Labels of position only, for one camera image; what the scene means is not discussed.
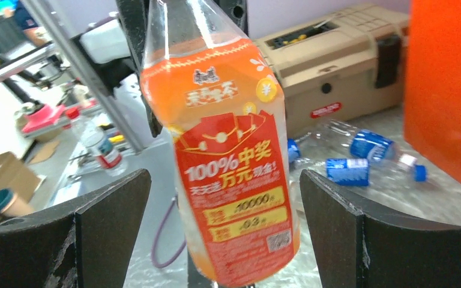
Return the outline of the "tan tool case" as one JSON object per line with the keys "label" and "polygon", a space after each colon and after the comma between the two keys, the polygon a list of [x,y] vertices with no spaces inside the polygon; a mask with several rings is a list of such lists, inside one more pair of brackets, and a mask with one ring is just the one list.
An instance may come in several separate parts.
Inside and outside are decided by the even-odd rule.
{"label": "tan tool case", "polygon": [[255,40],[285,94],[290,138],[403,100],[410,17],[356,4]]}

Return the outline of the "blue label water bottle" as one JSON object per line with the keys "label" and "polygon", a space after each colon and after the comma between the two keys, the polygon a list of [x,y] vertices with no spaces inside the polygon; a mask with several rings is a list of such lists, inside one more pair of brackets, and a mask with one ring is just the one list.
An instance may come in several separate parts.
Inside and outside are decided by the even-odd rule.
{"label": "blue label water bottle", "polygon": [[396,181],[417,183],[428,180],[426,166],[417,164],[414,157],[408,162],[384,160],[379,163],[365,158],[328,158],[324,161],[299,158],[291,163],[291,187],[300,183],[303,170],[321,172],[330,181],[344,187],[369,187],[393,184]]}
{"label": "blue label water bottle", "polygon": [[297,138],[288,138],[288,163],[292,164],[300,158],[309,157],[313,152],[313,139],[311,133]]}

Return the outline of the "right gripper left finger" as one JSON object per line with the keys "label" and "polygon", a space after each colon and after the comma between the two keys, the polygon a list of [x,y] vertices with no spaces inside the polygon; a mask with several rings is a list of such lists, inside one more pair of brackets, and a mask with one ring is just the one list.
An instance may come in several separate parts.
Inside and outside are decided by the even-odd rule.
{"label": "right gripper left finger", "polygon": [[0,224],[0,287],[122,287],[151,188],[139,169]]}

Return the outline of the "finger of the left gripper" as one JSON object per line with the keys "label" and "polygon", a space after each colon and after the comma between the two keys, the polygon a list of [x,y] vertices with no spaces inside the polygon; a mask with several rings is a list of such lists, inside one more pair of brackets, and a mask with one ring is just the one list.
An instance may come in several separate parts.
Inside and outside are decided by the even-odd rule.
{"label": "finger of the left gripper", "polygon": [[249,33],[248,5],[246,0],[215,0],[214,2],[245,34]]}
{"label": "finger of the left gripper", "polygon": [[[124,31],[131,59],[135,67],[135,74],[140,82],[146,45],[149,1],[117,0],[116,6],[118,8],[119,21]],[[149,132],[151,132],[153,138],[156,138],[161,133],[163,126],[158,122],[155,114],[151,110],[140,83],[139,88],[142,102],[146,109]]]}

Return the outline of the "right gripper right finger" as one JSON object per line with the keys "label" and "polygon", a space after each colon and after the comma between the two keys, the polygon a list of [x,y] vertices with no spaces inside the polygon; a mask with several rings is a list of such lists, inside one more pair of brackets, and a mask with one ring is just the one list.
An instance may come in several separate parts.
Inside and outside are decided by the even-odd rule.
{"label": "right gripper right finger", "polygon": [[461,226],[389,208],[312,170],[300,189],[323,287],[461,287]]}

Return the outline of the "blue label water bottle middle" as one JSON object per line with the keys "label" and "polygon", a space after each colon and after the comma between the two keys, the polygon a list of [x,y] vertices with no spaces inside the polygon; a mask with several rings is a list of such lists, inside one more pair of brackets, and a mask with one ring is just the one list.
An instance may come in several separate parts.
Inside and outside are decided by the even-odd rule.
{"label": "blue label water bottle middle", "polygon": [[330,181],[344,187],[369,187],[393,184],[396,181],[417,183],[428,180],[426,166],[417,164],[414,157],[408,162],[384,160],[379,163],[365,158],[328,158],[324,161],[299,158],[291,163],[291,187],[300,183],[303,170],[321,172]]}

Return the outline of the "blue label bottle white cap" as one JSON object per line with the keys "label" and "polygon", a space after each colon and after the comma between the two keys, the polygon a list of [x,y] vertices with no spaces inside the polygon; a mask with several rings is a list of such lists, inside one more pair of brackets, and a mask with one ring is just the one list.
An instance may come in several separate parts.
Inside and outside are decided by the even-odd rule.
{"label": "blue label bottle white cap", "polygon": [[389,162],[404,170],[418,164],[418,158],[403,152],[393,139],[347,122],[327,119],[318,123],[310,136],[342,154],[365,158],[374,164],[385,165]]}

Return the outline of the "large orange juice bottle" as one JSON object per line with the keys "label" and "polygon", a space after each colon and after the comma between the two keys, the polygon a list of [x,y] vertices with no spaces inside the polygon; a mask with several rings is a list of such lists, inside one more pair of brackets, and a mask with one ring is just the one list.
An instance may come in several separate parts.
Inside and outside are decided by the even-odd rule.
{"label": "large orange juice bottle", "polygon": [[258,47],[213,1],[151,1],[143,96],[173,141],[179,213],[201,274],[264,280],[295,256],[284,93]]}

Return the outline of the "blue label water bottle left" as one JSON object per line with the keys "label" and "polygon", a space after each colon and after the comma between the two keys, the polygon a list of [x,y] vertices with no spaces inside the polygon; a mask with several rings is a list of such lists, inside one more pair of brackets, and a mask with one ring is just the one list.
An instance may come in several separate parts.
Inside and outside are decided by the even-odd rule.
{"label": "blue label water bottle left", "polygon": [[288,163],[292,164],[300,158],[309,157],[313,152],[313,139],[311,133],[297,138],[288,138]]}

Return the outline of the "orange plastic bin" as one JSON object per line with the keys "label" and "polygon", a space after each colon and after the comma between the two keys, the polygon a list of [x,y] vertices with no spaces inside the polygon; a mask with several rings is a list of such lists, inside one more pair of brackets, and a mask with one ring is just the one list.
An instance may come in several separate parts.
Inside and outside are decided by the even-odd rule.
{"label": "orange plastic bin", "polygon": [[405,140],[461,183],[461,0],[412,1]]}

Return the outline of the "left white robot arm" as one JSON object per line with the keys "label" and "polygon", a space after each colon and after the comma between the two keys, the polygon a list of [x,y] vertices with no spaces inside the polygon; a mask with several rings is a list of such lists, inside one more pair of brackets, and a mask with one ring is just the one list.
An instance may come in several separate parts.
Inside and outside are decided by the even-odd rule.
{"label": "left white robot arm", "polygon": [[253,50],[245,1],[118,1],[118,13],[75,39],[109,91],[103,108],[144,149],[163,128],[174,138],[210,114],[198,89],[216,65]]}

